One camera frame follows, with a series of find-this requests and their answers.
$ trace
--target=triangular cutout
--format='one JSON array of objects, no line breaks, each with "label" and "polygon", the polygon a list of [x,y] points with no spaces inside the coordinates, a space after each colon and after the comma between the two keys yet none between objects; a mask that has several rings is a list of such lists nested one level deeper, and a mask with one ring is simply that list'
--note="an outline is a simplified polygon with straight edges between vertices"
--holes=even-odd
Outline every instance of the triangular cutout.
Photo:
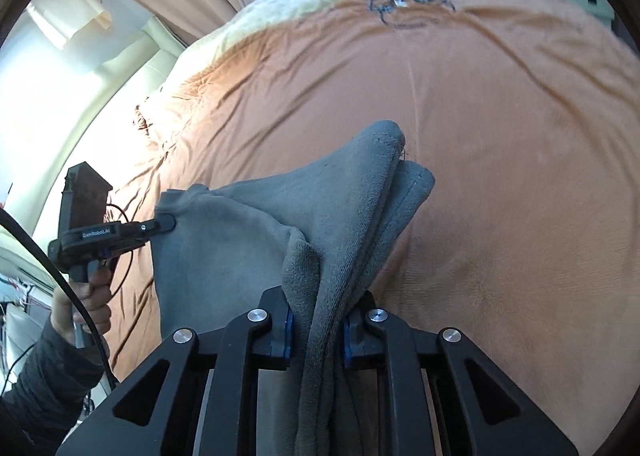
[{"label": "triangular cutout", "polygon": [[169,365],[168,360],[158,360],[113,408],[113,415],[136,425],[148,425],[169,372]]},{"label": "triangular cutout", "polygon": [[484,421],[496,425],[521,414],[520,407],[473,359],[465,360]]}]

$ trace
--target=gray garment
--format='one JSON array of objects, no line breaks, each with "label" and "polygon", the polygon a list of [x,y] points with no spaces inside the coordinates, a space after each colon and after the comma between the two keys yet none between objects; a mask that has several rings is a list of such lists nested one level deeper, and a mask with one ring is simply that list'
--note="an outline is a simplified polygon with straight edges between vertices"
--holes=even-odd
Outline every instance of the gray garment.
[{"label": "gray garment", "polygon": [[156,214],[177,220],[151,240],[163,338],[224,327],[273,286],[293,310],[291,367],[260,375],[260,456],[327,456],[330,442],[334,454],[362,453],[337,338],[433,187],[427,169],[400,160],[403,146],[398,125],[379,121],[293,172],[161,195]]}]

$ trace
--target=fabric fold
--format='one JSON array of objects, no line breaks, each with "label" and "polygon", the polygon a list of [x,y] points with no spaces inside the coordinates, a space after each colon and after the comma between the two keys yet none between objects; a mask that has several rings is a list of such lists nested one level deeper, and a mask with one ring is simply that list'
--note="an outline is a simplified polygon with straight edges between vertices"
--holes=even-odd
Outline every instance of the fabric fold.
[{"label": "fabric fold", "polygon": [[401,160],[403,147],[398,125],[379,121],[306,167],[217,190],[167,191],[156,206],[177,220],[151,241],[163,337],[224,327],[277,285],[293,310],[292,365],[260,376],[261,455],[327,455],[330,445],[362,452],[337,338],[433,187],[427,169]]}]

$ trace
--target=dark gray sleeve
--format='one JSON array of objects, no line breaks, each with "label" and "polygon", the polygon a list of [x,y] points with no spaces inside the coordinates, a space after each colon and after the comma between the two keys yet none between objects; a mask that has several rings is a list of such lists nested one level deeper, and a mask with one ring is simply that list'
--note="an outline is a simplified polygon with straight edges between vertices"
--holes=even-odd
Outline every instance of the dark gray sleeve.
[{"label": "dark gray sleeve", "polygon": [[2,397],[11,417],[45,456],[56,453],[80,416],[82,399],[102,376],[102,367],[89,358],[47,320],[18,381]]}]

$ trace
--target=human hand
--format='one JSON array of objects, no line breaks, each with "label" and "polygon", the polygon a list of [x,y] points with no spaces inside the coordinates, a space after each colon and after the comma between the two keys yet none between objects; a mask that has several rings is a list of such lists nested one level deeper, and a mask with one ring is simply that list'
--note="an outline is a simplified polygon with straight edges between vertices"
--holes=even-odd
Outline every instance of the human hand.
[{"label": "human hand", "polygon": [[[107,303],[111,299],[111,272],[106,267],[99,268],[91,276],[88,283],[69,281],[69,285],[78,295],[84,307],[95,322],[95,327],[101,335],[111,329],[111,309]],[[76,345],[74,322],[82,324],[85,331],[89,331],[84,319],[74,311],[73,304],[60,287],[53,292],[51,305],[51,325],[58,334],[72,346]]]}]

